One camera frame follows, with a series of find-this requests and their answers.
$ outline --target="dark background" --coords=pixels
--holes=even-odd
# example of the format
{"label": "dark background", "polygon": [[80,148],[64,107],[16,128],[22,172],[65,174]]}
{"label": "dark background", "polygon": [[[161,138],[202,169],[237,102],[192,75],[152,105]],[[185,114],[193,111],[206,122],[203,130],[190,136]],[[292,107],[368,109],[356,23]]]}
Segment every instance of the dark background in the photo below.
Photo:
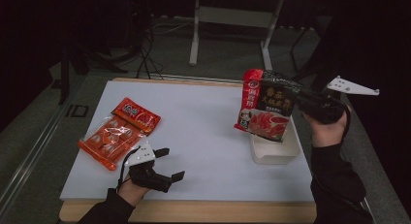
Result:
{"label": "dark background", "polygon": [[[151,1],[155,16],[193,16],[193,0]],[[410,3],[353,0],[343,5],[311,63],[315,67],[327,62],[343,78],[380,89],[378,97],[351,95],[349,99],[409,215]],[[0,0],[0,7],[2,131],[52,83],[48,68],[60,60],[65,33],[80,31],[88,39],[88,32],[96,50],[108,46],[108,36],[98,27],[104,22],[93,15],[95,0]]]}

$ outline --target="hot pot seasoning bag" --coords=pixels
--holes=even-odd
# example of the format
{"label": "hot pot seasoning bag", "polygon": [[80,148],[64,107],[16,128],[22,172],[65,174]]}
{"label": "hot pot seasoning bag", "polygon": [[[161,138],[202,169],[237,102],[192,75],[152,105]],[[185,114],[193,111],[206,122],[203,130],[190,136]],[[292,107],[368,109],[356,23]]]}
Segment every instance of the hot pot seasoning bag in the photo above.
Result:
{"label": "hot pot seasoning bag", "polygon": [[299,83],[273,71],[246,71],[235,128],[281,143],[300,89]]}

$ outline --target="printed food image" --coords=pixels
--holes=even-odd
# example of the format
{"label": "printed food image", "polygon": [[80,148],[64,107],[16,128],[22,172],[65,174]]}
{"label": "printed food image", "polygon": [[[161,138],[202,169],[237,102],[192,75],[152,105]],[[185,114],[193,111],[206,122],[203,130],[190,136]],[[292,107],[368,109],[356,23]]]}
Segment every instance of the printed food image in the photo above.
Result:
{"label": "printed food image", "polygon": [[271,140],[281,140],[289,119],[274,112],[253,113],[248,124],[249,132]]}

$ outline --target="red snack package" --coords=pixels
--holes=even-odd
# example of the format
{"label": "red snack package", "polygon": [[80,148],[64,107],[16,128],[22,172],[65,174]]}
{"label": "red snack package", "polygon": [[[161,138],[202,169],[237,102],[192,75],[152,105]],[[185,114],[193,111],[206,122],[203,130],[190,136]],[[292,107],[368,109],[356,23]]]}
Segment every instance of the red snack package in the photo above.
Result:
{"label": "red snack package", "polygon": [[301,85],[273,71],[250,69],[243,76],[242,102],[235,127],[282,142]]}
{"label": "red snack package", "polygon": [[143,136],[138,128],[114,115],[91,137],[80,140],[78,145],[107,169],[114,171],[118,160]]}
{"label": "red snack package", "polygon": [[160,116],[125,98],[107,120],[90,137],[78,142],[80,148],[93,156],[108,170],[114,171],[117,162],[142,137],[148,136],[160,121]]}
{"label": "red snack package", "polygon": [[135,125],[147,136],[151,134],[161,119],[159,115],[146,110],[127,97],[121,101],[112,113]]}

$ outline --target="gray floor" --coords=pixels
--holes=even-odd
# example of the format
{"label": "gray floor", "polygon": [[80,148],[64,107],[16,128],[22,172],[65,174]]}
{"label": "gray floor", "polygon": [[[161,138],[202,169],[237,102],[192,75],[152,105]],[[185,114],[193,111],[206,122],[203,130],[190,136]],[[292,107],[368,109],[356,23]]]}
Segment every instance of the gray floor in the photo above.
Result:
{"label": "gray floor", "polygon": [[[247,69],[263,68],[259,41],[265,37],[266,30],[222,27],[214,24],[202,25],[198,65],[191,67],[188,65],[192,40],[191,20],[161,19],[155,23],[166,24],[154,28],[154,41],[149,54],[154,61],[153,64],[148,64],[149,71],[156,79],[160,79],[159,74],[161,74],[240,81]],[[274,33],[269,51],[275,71],[289,76],[296,73],[289,50],[298,35],[299,32],[292,29],[278,29]],[[311,31],[301,40],[296,48],[296,57],[300,66],[309,58],[318,40],[317,35]],[[149,43],[145,42],[144,49],[149,48]],[[10,208],[2,209],[4,217],[2,223],[57,222],[62,205],[59,195],[79,151],[77,141],[88,128],[107,80],[135,77],[141,62],[142,59],[138,57],[119,63],[120,68],[129,72],[127,74],[112,73],[93,62],[90,62],[92,69],[87,76],[78,76],[72,71],[71,96],[65,104],[57,105],[60,99],[58,89],[47,88],[1,133],[0,190],[8,190],[9,194],[13,194],[8,202]],[[50,72],[59,78],[59,64],[50,68]],[[143,70],[141,77],[146,78]],[[71,105],[87,106],[89,111],[85,117],[70,116]],[[353,139],[349,142],[360,141],[369,144],[366,135],[364,137],[361,123],[358,119],[355,119],[354,123],[358,127],[352,130]],[[296,125],[302,128],[305,123],[298,119]],[[301,137],[308,141],[307,134],[302,134]],[[351,159],[364,160],[357,158],[360,156],[351,152],[349,148],[348,154],[351,155]],[[366,151],[365,155],[370,159],[370,164],[375,164],[377,169],[381,170],[378,160],[372,161],[375,159],[373,151]],[[24,175],[15,175],[18,167],[23,168]],[[360,171],[365,176],[366,182],[375,180],[375,178],[367,178],[366,172],[361,169]],[[19,183],[22,186],[15,190],[8,189],[10,182],[16,183],[14,177],[23,178]],[[380,183],[379,186],[389,188],[385,190],[388,194],[384,197],[388,205],[378,201],[379,197],[375,194],[380,191],[375,191],[375,186],[369,186],[371,195],[374,195],[370,198],[371,202],[376,204],[379,210],[389,206],[389,211],[386,213],[381,211],[374,213],[377,223],[409,223],[391,185],[387,184],[384,173],[381,177],[377,182]]]}

